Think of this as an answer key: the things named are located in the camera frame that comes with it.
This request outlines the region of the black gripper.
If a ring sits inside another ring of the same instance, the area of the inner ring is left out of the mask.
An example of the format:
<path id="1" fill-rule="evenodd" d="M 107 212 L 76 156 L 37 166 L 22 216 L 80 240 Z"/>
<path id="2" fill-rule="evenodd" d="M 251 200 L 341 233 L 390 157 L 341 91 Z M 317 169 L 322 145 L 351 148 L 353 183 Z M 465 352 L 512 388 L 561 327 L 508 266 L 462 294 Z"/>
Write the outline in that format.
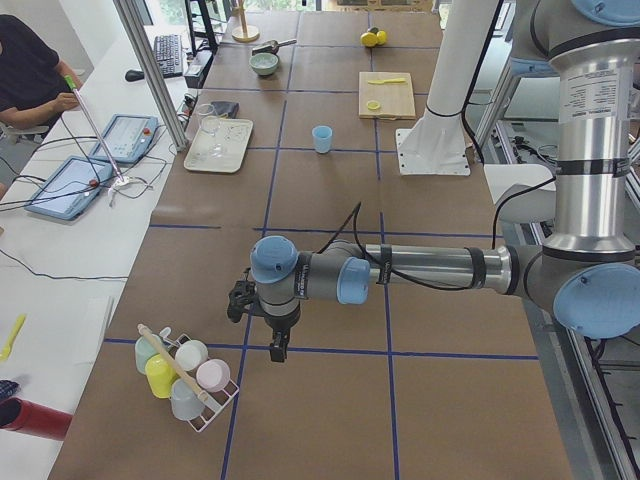
<path id="1" fill-rule="evenodd" d="M 273 330 L 272 342 L 269 346 L 272 362 L 287 359 L 290 329 L 300 319 L 300 302 L 297 299 L 285 306 L 268 304 L 258 293 L 256 282 L 249 279 L 249 269 L 243 271 L 228 294 L 227 318 L 238 323 L 244 314 L 262 317 Z"/>

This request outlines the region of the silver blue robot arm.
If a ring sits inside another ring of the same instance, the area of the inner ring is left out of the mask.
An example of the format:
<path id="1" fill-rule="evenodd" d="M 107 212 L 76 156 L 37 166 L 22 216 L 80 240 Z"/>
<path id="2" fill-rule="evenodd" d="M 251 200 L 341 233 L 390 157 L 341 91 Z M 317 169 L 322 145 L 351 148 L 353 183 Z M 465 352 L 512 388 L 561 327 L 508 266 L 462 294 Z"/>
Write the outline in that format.
<path id="1" fill-rule="evenodd" d="M 489 288 L 532 301 L 591 339 L 639 323 L 636 249 L 623 232 L 634 66 L 635 1 L 520 1 L 510 64 L 518 75 L 557 75 L 559 146 L 552 174 L 552 234 L 538 246 L 436 248 L 362 245 L 332 237 L 316 252 L 282 236 L 252 248 L 229 295 L 228 318 L 261 317 L 271 359 L 287 357 L 307 299 L 361 304 L 371 283 L 406 281 L 441 291 Z"/>

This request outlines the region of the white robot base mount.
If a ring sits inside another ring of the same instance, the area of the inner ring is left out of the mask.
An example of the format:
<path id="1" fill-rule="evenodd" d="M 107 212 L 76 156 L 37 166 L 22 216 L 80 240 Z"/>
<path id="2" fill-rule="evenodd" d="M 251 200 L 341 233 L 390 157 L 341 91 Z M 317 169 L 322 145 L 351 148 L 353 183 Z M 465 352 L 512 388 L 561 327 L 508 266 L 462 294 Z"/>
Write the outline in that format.
<path id="1" fill-rule="evenodd" d="M 396 131 L 403 176 L 468 176 L 463 112 L 473 92 L 502 3 L 451 3 L 423 116 L 410 129 Z"/>

